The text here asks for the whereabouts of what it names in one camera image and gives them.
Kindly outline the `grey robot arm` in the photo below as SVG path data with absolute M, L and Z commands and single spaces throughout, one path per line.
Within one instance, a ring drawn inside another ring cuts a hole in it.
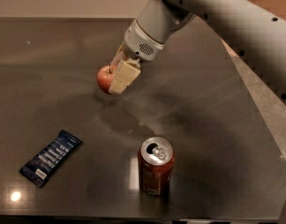
M 279 224 L 286 160 L 236 64 L 286 109 L 286 21 L 247 0 L 149 0 L 120 58 L 141 65 L 128 112 L 176 156 L 169 191 L 140 194 L 141 216 Z

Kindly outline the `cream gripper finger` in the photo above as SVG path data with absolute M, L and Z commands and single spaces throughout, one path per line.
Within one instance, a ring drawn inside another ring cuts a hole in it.
M 124 57 L 123 45 L 120 45 L 120 47 L 118 48 L 116 54 L 114 55 L 114 58 L 110 62 L 110 65 L 117 65 L 121 61 L 121 59 L 123 57 Z
M 140 60 L 131 59 L 121 60 L 118 68 L 114 72 L 108 92 L 114 95 L 122 94 L 140 75 Z

